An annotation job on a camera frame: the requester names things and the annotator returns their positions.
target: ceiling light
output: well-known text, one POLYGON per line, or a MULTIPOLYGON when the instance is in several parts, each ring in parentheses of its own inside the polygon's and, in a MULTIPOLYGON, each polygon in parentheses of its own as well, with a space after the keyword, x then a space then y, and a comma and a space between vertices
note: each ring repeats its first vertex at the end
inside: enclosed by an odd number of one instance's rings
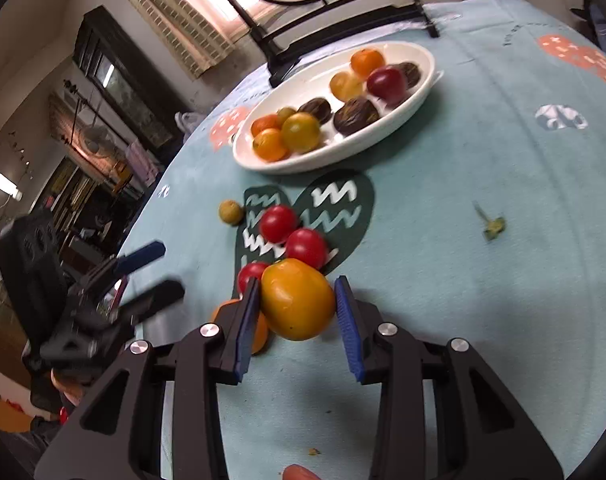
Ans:
POLYGON ((20 200, 22 198, 22 192, 19 191, 16 184, 4 176, 3 173, 0 173, 0 190, 6 192, 16 200, 20 200))
POLYGON ((105 79, 103 79, 103 88, 107 88, 107 83, 110 82, 112 72, 114 72, 114 65, 110 64, 110 67, 107 69, 107 75, 105 76, 105 79))

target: light blue tablecloth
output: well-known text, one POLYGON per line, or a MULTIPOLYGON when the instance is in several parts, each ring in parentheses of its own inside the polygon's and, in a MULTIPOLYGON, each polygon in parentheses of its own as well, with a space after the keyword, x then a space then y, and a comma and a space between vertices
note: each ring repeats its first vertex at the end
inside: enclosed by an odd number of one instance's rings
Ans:
MULTIPOLYGON (((357 296, 419 338, 469 339, 569 474, 606 427, 606 82, 562 50, 548 54, 544 36, 566 50, 591 44, 521 0, 428 9, 441 38, 397 24, 386 39, 427 47, 444 76, 405 126, 331 168, 270 178, 242 170, 227 146, 212 150, 218 116, 269 89, 265 67, 248 76, 194 132, 129 235, 123 252, 157 238, 167 254, 136 273, 128 293, 179 276, 184 303, 144 335, 181 338, 230 298, 243 239, 218 219, 221 200, 277 186, 294 203, 328 171, 355 170, 360 190, 374 187, 371 221, 328 277, 347 275, 357 296), (505 216, 497 240, 484 240, 473 202, 505 216)), ((307 342, 276 338, 241 386, 219 392, 231 478, 277 479, 290 463, 324 480, 368 476, 379 388, 355 383, 336 324, 307 342), (309 456, 311 447, 321 454, 309 456)), ((166 454, 170 438, 167 424, 166 454)))

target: person's finger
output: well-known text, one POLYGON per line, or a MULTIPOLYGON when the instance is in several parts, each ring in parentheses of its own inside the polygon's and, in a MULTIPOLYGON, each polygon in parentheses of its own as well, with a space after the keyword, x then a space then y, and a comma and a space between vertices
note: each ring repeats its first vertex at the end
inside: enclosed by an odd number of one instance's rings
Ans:
POLYGON ((51 371, 50 377, 52 379, 52 384, 59 391, 62 392, 65 397, 75 406, 78 406, 81 403, 81 399, 83 398, 84 389, 83 387, 77 383, 76 381, 61 378, 54 373, 54 370, 51 371))
POLYGON ((283 480, 321 480, 309 469, 298 464, 288 465, 283 471, 283 480))

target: plate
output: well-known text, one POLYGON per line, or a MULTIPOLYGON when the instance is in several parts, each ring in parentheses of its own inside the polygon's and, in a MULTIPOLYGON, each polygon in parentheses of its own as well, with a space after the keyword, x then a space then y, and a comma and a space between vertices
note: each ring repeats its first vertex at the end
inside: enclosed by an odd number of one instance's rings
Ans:
POLYGON ((301 70, 283 82, 272 93, 267 95, 247 116, 234 139, 234 159, 247 170, 269 174, 301 173, 316 170, 339 162, 344 158, 356 155, 396 131, 416 113, 423 104, 436 76, 434 56, 426 48, 404 41, 387 41, 369 43, 343 50, 332 56, 321 59, 301 70), (411 90, 412 95, 394 109, 388 108, 381 100, 368 95, 378 109, 381 118, 362 130, 343 136, 334 129, 332 120, 321 127, 323 145, 303 155, 293 153, 278 162, 265 162, 252 149, 252 123, 265 115, 275 114, 280 108, 291 106, 298 108, 315 97, 324 97, 330 102, 332 111, 336 112, 343 103, 330 92, 330 79, 337 72, 350 69, 352 54, 362 48, 379 50, 389 64, 411 61, 418 65, 421 77, 419 83, 411 90))

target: blue gripper pad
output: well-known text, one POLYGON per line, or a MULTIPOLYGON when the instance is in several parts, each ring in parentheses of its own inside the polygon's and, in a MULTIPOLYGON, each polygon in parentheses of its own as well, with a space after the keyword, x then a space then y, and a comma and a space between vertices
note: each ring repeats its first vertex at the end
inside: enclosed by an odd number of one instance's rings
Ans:
POLYGON ((254 342, 254 332, 256 331, 256 322, 260 310, 260 285, 255 280, 254 284, 246 290, 245 298, 247 308, 245 309, 241 328, 236 338, 236 364, 234 373, 238 382, 243 380, 243 376, 250 368, 250 358, 252 357, 252 343, 254 342))
POLYGON ((116 263, 114 273, 118 277, 123 277, 132 274, 135 270, 145 267, 154 260, 161 258, 165 254, 165 245, 162 242, 155 240, 145 247, 135 250, 131 254, 121 256, 116 263))
POLYGON ((360 346, 360 335, 352 314, 352 309, 358 308, 358 306, 350 304, 352 294, 347 279, 343 276, 334 282, 334 294, 336 295, 336 316, 339 319, 340 335, 343 339, 343 346, 345 346, 345 355, 350 366, 350 372, 354 374, 358 382, 362 382, 365 378, 365 366, 360 346))

